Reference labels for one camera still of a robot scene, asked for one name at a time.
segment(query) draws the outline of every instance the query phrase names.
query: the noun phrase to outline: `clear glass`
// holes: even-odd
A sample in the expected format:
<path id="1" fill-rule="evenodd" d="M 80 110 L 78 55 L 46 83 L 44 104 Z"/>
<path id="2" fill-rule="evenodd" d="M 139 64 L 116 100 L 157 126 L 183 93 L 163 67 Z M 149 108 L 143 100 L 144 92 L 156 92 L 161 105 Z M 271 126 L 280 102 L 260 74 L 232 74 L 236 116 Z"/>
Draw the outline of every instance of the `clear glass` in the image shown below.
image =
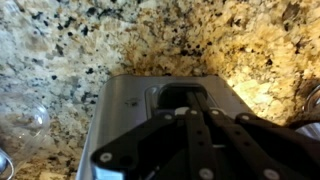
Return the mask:
<path id="1" fill-rule="evenodd" d="M 47 110 L 28 95 L 0 93 L 0 179 L 10 179 L 49 130 Z"/>

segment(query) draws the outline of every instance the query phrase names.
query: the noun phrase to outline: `screw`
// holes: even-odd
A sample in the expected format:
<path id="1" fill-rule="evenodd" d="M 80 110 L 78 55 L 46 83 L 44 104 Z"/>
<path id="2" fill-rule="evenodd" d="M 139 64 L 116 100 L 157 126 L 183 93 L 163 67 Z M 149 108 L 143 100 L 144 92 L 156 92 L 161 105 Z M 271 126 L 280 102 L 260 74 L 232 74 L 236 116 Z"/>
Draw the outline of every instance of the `screw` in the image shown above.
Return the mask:
<path id="1" fill-rule="evenodd" d="M 170 119 L 172 119 L 172 116 L 171 116 L 170 114 L 166 114 L 166 115 L 164 116 L 164 118 L 167 119 L 167 120 L 170 120 Z"/>
<path id="2" fill-rule="evenodd" d="M 194 114 L 194 115 L 195 115 L 195 114 L 197 114 L 197 111 L 192 110 L 192 111 L 191 111 L 191 114 Z"/>
<path id="3" fill-rule="evenodd" d="M 265 177 L 267 177 L 270 180 L 279 180 L 280 179 L 279 173 L 277 173 L 277 171 L 275 171 L 273 169 L 265 169 L 263 171 L 263 174 Z"/>
<path id="4" fill-rule="evenodd" d="M 217 111 L 217 110 L 212 110 L 211 112 L 212 112 L 212 114 L 214 114 L 214 115 L 218 115 L 218 114 L 219 114 L 219 111 Z"/>
<path id="5" fill-rule="evenodd" d="M 203 180 L 213 179 L 213 172 L 210 169 L 202 168 L 199 171 L 199 175 Z"/>
<path id="6" fill-rule="evenodd" d="M 111 153 L 103 153 L 100 156 L 100 161 L 106 163 L 112 159 L 112 154 Z"/>
<path id="7" fill-rule="evenodd" d="M 242 119 L 244 119 L 244 120 L 250 120 L 250 117 L 249 116 L 247 116 L 247 115 L 242 115 Z"/>

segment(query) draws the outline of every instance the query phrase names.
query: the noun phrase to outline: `silver metal plate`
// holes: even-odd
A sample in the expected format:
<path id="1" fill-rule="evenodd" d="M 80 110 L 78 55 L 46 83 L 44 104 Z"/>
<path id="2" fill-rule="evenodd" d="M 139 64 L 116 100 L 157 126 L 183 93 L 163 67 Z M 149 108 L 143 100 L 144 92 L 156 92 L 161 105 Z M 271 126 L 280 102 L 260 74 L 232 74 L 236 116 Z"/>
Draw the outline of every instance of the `silver metal plate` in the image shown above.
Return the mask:
<path id="1" fill-rule="evenodd" d="M 90 156 L 99 147 L 145 122 L 156 108 L 157 95 L 168 83 L 198 83 L 209 94 L 208 104 L 223 109 L 231 118 L 252 111 L 220 77 L 112 77 L 101 89 L 95 115 L 91 121 L 77 180 L 92 178 Z"/>

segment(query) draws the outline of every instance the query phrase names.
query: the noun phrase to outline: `black mechanism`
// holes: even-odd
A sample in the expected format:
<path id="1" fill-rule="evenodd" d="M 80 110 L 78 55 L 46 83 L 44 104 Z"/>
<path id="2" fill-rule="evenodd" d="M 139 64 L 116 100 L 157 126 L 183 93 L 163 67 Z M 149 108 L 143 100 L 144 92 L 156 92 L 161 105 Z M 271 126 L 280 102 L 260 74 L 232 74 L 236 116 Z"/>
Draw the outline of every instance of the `black mechanism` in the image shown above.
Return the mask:
<path id="1" fill-rule="evenodd" d="M 198 84 L 165 86 L 158 109 L 176 114 L 159 111 L 95 151 L 94 179 L 320 179 L 319 141 L 253 114 L 231 119 L 207 97 Z"/>

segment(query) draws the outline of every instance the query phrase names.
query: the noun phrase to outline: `granite countertop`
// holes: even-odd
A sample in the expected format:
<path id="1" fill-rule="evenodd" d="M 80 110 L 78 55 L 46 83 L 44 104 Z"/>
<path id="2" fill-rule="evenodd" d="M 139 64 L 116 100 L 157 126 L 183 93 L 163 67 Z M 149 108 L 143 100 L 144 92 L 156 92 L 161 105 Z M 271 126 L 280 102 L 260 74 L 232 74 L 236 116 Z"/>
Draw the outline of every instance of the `granite countertop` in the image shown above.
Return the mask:
<path id="1" fill-rule="evenodd" d="M 15 179 L 74 179 L 99 89 L 114 75 L 218 74 L 260 117 L 302 113 L 320 83 L 309 0 L 1 0 L 0 91 L 29 93 L 51 130 Z"/>

